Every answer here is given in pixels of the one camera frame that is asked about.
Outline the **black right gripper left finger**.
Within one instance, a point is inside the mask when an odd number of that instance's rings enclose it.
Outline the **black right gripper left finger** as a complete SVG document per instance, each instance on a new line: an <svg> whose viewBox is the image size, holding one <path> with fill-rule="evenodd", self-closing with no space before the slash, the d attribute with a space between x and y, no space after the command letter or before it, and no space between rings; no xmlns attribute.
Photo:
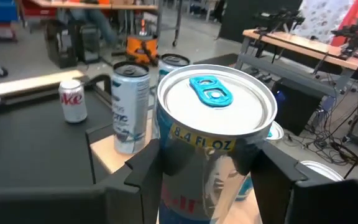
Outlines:
<svg viewBox="0 0 358 224"><path fill-rule="evenodd" d="M127 203L127 224L156 224L162 192L162 160L159 140L151 140L126 162L131 173L124 183L134 187Z"/></svg>

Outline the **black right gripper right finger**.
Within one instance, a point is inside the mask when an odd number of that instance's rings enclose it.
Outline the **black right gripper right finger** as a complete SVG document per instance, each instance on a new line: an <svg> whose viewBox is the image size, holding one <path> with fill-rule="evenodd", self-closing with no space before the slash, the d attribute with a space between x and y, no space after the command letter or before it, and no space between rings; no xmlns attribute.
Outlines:
<svg viewBox="0 0 358 224"><path fill-rule="evenodd" d="M306 180L296 169L298 160L267 141L258 143L250 174L263 224L286 224L295 182Z"/></svg>

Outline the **silver Diet Coke can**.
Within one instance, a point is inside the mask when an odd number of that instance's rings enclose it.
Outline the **silver Diet Coke can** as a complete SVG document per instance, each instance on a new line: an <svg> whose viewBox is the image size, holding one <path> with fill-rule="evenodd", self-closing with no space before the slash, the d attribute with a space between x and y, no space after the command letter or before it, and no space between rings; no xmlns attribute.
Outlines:
<svg viewBox="0 0 358 224"><path fill-rule="evenodd" d="M344 180L339 173L322 163L316 161L301 161L301 164L333 181L339 182Z"/></svg>
<svg viewBox="0 0 358 224"><path fill-rule="evenodd" d="M58 93L66 122L80 123L87 118L85 91L79 80L71 79L60 82Z"/></svg>

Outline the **blue silver Red Bull can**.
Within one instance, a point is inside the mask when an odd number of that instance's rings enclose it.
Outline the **blue silver Red Bull can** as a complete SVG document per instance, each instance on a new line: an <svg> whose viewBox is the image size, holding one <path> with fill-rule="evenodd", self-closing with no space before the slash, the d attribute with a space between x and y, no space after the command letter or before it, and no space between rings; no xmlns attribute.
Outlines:
<svg viewBox="0 0 358 224"><path fill-rule="evenodd" d="M270 131L268 133L266 140L278 141L284 137L284 134L285 133L283 128L276 121L274 121L272 126L270 127ZM250 174L248 174L238 192L235 201L236 202L244 201L248 197L252 189L253 189L252 177Z"/></svg>
<svg viewBox="0 0 358 224"><path fill-rule="evenodd" d="M165 75L156 108L159 224L221 224L276 114L272 92L235 68L199 64Z"/></svg>

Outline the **Celsius Arctic Vibe can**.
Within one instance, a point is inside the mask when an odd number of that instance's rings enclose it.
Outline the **Celsius Arctic Vibe can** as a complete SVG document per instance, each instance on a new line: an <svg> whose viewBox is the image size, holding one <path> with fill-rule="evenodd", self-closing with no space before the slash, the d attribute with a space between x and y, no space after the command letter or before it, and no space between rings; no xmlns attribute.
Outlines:
<svg viewBox="0 0 358 224"><path fill-rule="evenodd" d="M135 154L145 145L149 110L149 68L123 61L113 66L111 103L114 148L120 153Z"/></svg>
<svg viewBox="0 0 358 224"><path fill-rule="evenodd" d="M154 91L154 109L152 116L152 137L151 139L158 139L160 137L158 121L157 121L157 87L161 79L168 73L180 68L185 67L190 64L190 60L182 55L178 54L163 54L159 57L158 60L158 76L157 76L157 85Z"/></svg>

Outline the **wooden shelf with black legs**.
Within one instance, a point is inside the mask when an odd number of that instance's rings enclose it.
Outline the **wooden shelf with black legs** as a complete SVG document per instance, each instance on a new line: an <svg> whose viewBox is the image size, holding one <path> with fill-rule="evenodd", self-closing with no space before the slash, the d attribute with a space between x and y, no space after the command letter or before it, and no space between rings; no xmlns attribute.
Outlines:
<svg viewBox="0 0 358 224"><path fill-rule="evenodd" d="M110 173L117 171L133 156L115 150L114 141L114 136L110 135L90 145L93 154ZM214 173L214 183L223 184L218 187L218 192L224 199L228 199L230 194L227 191L237 189L243 176L237 173L230 157L218 159L216 167L218 170ZM254 191L250 190L249 197L243 201L235 201L226 218L218 220L216 224L262 224Z"/></svg>

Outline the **black computer case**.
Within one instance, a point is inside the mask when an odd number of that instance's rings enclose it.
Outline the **black computer case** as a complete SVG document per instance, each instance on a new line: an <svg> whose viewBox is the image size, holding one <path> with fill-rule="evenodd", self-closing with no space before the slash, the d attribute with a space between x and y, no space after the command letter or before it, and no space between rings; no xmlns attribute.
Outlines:
<svg viewBox="0 0 358 224"><path fill-rule="evenodd" d="M314 131L324 123L328 106L323 100L333 100L337 91L327 85L302 84L288 78L281 78L271 89L278 106L275 121L294 135L300 135L307 125Z"/></svg>

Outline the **orange shop vacuum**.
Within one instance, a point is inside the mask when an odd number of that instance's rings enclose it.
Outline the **orange shop vacuum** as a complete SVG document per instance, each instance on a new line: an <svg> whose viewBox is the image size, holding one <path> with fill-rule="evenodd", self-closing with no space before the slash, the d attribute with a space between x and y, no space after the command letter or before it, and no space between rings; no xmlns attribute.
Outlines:
<svg viewBox="0 0 358 224"><path fill-rule="evenodd" d="M128 60L158 66L158 37L156 35L129 35L126 42Z"/></svg>

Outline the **black computer tower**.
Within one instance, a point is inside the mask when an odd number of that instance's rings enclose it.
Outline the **black computer tower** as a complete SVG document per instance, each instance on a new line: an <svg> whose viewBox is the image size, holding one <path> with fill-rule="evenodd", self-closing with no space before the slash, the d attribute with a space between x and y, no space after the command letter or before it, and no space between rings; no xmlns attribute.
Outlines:
<svg viewBox="0 0 358 224"><path fill-rule="evenodd" d="M48 57L59 68L100 61L99 29L92 24L75 19L66 24L49 20L44 37Z"/></svg>

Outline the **person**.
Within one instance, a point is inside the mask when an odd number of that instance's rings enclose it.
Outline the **person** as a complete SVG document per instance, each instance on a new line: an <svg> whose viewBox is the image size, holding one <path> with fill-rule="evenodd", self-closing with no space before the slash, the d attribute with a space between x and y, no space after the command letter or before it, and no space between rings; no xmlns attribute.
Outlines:
<svg viewBox="0 0 358 224"><path fill-rule="evenodd" d="M96 25L108 46L115 47L117 45L117 33L111 27L108 18L99 9L79 8L70 9L70 12L74 19Z"/></svg>

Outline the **black partition panel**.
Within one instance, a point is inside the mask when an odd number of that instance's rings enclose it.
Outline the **black partition panel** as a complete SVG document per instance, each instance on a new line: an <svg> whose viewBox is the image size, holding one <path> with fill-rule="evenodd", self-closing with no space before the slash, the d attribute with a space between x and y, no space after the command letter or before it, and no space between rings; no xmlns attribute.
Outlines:
<svg viewBox="0 0 358 224"><path fill-rule="evenodd" d="M297 10L302 0L227 0L218 37L242 42L245 29L253 29L262 21L254 19L258 12L277 12L282 8Z"/></svg>

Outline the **white patterned curtain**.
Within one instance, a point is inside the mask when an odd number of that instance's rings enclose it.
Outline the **white patterned curtain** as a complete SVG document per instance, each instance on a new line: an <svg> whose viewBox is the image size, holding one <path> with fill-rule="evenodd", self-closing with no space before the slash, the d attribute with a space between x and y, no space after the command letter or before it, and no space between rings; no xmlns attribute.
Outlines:
<svg viewBox="0 0 358 224"><path fill-rule="evenodd" d="M354 0L302 0L299 11L305 20L292 33L331 44L331 31L339 28L353 3Z"/></svg>

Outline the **wooden table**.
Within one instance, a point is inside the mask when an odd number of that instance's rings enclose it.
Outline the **wooden table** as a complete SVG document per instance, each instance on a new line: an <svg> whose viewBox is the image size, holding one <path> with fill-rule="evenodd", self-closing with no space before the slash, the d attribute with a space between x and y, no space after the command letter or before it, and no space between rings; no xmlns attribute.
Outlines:
<svg viewBox="0 0 358 224"><path fill-rule="evenodd" d="M47 0L30 0L40 7L54 8L83 8L83 9L119 9L119 10L158 10L157 5L117 5L117 4L88 4L83 2L70 1L47 1Z"/></svg>

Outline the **black curved bracket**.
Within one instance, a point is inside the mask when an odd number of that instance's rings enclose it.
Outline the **black curved bracket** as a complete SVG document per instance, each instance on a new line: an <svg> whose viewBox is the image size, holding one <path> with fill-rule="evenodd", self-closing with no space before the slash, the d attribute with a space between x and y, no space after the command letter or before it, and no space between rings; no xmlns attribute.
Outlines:
<svg viewBox="0 0 358 224"><path fill-rule="evenodd" d="M103 83L103 90L107 94L111 95L111 77L108 74L102 73L100 75L96 75L95 77L86 81L85 86L93 86L100 82Z"/></svg>

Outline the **wooden workbench grey frame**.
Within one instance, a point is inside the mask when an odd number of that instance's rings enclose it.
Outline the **wooden workbench grey frame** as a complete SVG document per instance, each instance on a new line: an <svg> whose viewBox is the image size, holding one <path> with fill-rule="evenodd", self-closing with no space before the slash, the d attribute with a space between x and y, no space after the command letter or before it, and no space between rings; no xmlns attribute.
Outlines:
<svg viewBox="0 0 358 224"><path fill-rule="evenodd" d="M340 59L340 47L334 47L285 32L271 32L262 35L256 33L255 29L248 29L244 30L242 35L244 36L244 41L235 64L235 68L238 70L240 70L243 64L246 63L252 67L293 80L296 83L308 86L331 97L334 97L337 94L343 94L347 90L354 88L354 84L351 83L351 76L358 69L358 58L349 57L345 60ZM339 77L332 79L332 82L335 84L334 86L328 84L325 85L322 80L317 80L306 72L297 71L294 68L281 67L249 55L247 51L252 39L318 59L319 64L314 69L316 72L324 62L340 66L342 72Z"/></svg>

